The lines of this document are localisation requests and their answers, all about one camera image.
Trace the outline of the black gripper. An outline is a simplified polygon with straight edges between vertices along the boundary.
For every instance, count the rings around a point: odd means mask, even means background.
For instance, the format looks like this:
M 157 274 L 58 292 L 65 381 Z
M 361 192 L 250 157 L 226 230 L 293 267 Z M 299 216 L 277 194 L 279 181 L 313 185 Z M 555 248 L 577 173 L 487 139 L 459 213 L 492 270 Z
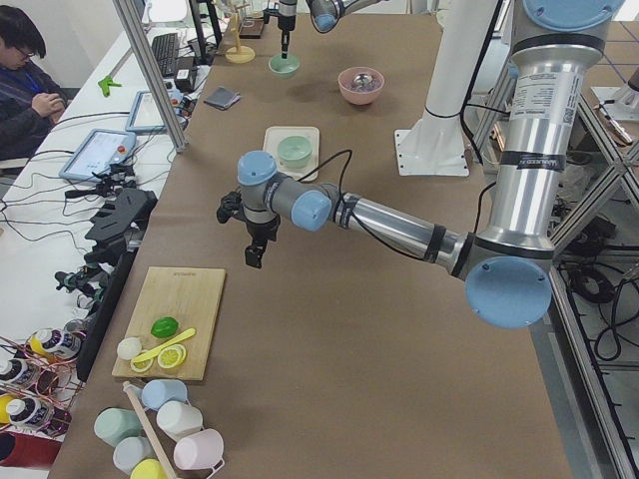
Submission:
M 281 34 L 281 56 L 286 59 L 289 55 L 289 44 L 291 32 L 296 28 L 297 20 L 297 0 L 268 1 L 267 7 L 263 10 L 265 22 L 268 23 L 271 17 L 277 18 L 278 28 Z
M 277 240 L 280 216 L 270 211 L 254 211 L 246 207 L 240 188 L 235 188 L 221 198 L 216 216 L 222 225 L 234 219 L 246 226 L 252 244 L 245 248 L 245 263 L 253 268 L 261 268 L 268 242 Z

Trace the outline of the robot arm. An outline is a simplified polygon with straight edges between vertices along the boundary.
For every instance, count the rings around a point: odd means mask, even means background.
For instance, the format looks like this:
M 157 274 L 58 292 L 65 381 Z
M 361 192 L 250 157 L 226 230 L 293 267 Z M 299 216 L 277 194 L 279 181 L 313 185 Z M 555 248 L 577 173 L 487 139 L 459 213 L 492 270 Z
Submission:
M 331 221 L 366 232 L 395 252 L 445 267 L 485 322 L 524 327 L 547 312 L 555 246 L 547 229 L 585 73 L 603 56 L 609 24 L 624 1 L 514 1 L 509 61 L 518 74 L 487 226 L 457 234 L 341 190 L 279 172 L 265 151 L 245 153 L 239 186 L 221 198 L 217 220 L 243 222 L 252 242 L 245 262 L 262 267 L 284 217 L 315 232 Z M 447 17 L 423 115 L 396 130 L 401 175 L 455 176 L 465 168 L 463 111 L 502 1 L 460 1 Z
M 309 0 L 312 23 L 315 29 L 322 34 L 331 31 L 338 21 L 344 16 L 379 3 L 380 0 Z M 291 33 L 296 29 L 298 1 L 275 1 L 276 6 L 268 6 L 263 10 L 264 22 L 269 23 L 271 18 L 277 18 L 278 28 L 281 31 L 281 58 L 289 57 Z

